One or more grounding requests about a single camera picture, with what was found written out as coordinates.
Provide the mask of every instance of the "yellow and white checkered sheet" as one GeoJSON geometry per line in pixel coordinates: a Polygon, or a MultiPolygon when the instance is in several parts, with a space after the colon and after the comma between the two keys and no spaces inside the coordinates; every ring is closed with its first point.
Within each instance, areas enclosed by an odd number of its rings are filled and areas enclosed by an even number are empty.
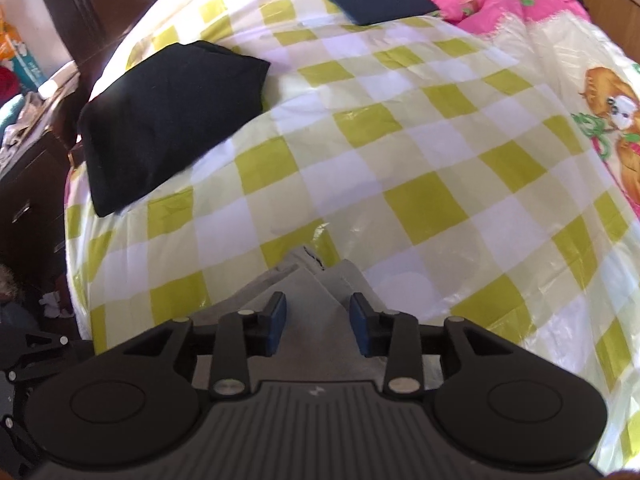
{"type": "Polygon", "coordinates": [[[266,111],[119,214],[98,218],[86,167],[72,172],[69,281],[98,351],[307,243],[352,260],[389,308],[468,317],[587,378],[610,410],[596,463],[638,453],[640,224],[539,74],[434,18],[159,0],[95,91],[199,38],[272,63],[266,111]]]}

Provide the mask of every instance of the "metal screw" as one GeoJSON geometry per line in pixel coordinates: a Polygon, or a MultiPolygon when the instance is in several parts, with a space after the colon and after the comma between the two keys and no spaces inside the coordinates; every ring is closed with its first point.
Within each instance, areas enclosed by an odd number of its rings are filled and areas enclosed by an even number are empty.
{"type": "Polygon", "coordinates": [[[412,394],[420,389],[420,383],[411,377],[396,377],[389,381],[388,386],[395,394],[412,394]]]}
{"type": "Polygon", "coordinates": [[[234,396],[244,392],[244,383],[238,379],[220,379],[213,385],[213,391],[225,397],[234,396]]]}

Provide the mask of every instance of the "drawer handle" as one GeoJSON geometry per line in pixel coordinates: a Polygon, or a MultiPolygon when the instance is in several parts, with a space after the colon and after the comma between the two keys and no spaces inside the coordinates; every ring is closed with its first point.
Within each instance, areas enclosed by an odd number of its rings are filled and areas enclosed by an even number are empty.
{"type": "Polygon", "coordinates": [[[11,223],[15,224],[29,209],[31,209],[31,202],[30,200],[27,200],[27,203],[14,215],[14,219],[11,220],[11,223]]]}

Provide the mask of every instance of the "plastic packaging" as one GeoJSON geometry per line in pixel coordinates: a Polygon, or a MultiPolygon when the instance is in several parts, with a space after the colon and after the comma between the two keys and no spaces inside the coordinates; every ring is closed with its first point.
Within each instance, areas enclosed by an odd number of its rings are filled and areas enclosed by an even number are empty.
{"type": "Polygon", "coordinates": [[[8,68],[20,80],[23,91],[37,91],[47,78],[22,41],[18,30],[4,18],[0,7],[0,65],[8,68]]]}

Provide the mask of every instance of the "white logo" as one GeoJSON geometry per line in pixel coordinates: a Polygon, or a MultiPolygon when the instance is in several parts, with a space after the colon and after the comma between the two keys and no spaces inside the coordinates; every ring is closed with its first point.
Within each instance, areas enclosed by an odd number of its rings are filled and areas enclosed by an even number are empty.
{"type": "Polygon", "coordinates": [[[318,397],[324,394],[326,390],[322,386],[316,386],[313,390],[309,390],[309,395],[313,395],[314,397],[318,397]]]}

